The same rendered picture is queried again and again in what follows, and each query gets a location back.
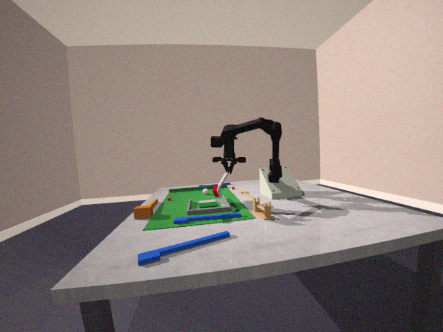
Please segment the green flat mat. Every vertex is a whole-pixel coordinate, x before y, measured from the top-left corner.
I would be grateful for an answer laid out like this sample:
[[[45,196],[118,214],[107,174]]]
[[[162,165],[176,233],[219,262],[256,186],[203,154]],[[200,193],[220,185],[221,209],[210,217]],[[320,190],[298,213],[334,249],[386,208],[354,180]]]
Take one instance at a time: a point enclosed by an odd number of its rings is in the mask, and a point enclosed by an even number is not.
[[[143,228],[143,231],[178,228],[178,227],[202,225],[209,223],[221,223],[227,221],[239,221],[245,219],[255,219],[255,217],[246,209],[246,207],[237,199],[237,197],[227,187],[220,189],[221,189],[221,198],[215,197],[213,189],[208,189],[208,194],[204,194],[203,190],[170,192],[166,196],[165,200],[159,205],[155,213],[152,215],[152,218]],[[196,204],[191,206],[190,210],[202,210],[204,208],[199,208],[199,201],[222,199],[222,196],[224,196],[228,201],[229,205],[231,206],[231,211],[213,212],[206,214],[193,214],[193,215],[187,214],[189,199],[191,199],[191,204]],[[169,201],[168,200],[169,198],[172,198],[172,200]],[[241,213],[241,217],[228,218],[228,219],[196,220],[196,221],[188,221],[187,223],[174,224],[175,217],[207,216],[207,215],[231,214],[231,213]]]

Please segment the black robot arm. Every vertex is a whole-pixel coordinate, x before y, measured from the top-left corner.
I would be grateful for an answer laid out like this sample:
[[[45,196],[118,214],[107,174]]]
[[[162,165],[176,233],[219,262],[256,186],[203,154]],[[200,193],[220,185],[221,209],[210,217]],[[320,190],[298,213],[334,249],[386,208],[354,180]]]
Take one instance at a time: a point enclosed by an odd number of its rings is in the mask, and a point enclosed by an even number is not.
[[[279,140],[282,135],[279,122],[259,118],[242,124],[228,124],[224,126],[221,136],[211,136],[210,145],[211,147],[222,147],[223,145],[224,147],[234,147],[234,139],[237,139],[237,134],[259,128],[270,134],[273,141],[273,158],[270,159],[269,170],[271,172],[268,174],[268,180],[270,183],[279,183],[278,180],[282,177],[282,168],[278,158]]]

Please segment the orange mallet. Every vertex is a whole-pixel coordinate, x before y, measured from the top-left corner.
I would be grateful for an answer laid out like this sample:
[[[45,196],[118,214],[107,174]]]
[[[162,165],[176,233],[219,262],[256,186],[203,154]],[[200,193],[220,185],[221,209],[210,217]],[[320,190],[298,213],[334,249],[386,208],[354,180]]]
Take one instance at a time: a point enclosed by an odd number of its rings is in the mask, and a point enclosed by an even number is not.
[[[153,199],[147,205],[136,206],[134,208],[134,218],[135,219],[151,218],[153,215],[153,207],[157,203],[158,203],[158,199]]]

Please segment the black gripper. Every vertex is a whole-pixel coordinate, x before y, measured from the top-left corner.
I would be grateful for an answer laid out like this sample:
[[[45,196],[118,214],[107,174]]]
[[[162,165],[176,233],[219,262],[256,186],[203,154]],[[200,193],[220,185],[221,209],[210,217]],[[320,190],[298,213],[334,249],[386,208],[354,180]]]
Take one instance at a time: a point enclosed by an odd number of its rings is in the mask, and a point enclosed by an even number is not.
[[[230,159],[230,158],[232,158],[232,159]],[[246,162],[246,158],[245,157],[234,158],[234,147],[225,147],[224,148],[224,157],[223,158],[221,158],[221,157],[213,157],[213,162],[217,163],[218,161],[221,161],[221,164],[224,166],[225,170],[228,169],[228,162],[227,161],[231,161],[231,164],[230,164],[230,175],[231,175],[234,165],[237,162],[245,163]]]

